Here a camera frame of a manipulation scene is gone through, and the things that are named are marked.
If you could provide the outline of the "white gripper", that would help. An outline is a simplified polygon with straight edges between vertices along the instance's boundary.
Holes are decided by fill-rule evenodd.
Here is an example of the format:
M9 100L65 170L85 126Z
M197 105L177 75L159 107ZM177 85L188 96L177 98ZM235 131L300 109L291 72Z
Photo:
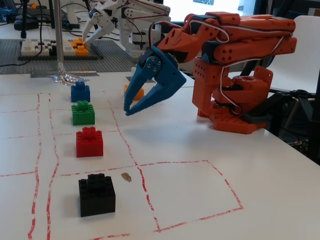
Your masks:
M117 0L107 0L104 4L98 2L95 5L95 7L90 11L89 17L87 18L82 31L84 44L90 43L105 35L109 35L115 29L113 20L115 18L114 14L117 12L117 7ZM97 25L97 29L88 36L89 31L94 25Z

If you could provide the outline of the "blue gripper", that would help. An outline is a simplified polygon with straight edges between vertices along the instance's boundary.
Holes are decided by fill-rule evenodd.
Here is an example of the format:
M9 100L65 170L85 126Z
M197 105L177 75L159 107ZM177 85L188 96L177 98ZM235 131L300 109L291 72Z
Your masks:
M134 98L146 83L154 78L156 85L131 107ZM138 113L172 97L184 84L185 77L178 70L178 64L170 53L152 46L139 58L136 71L124 96L123 109L127 116Z

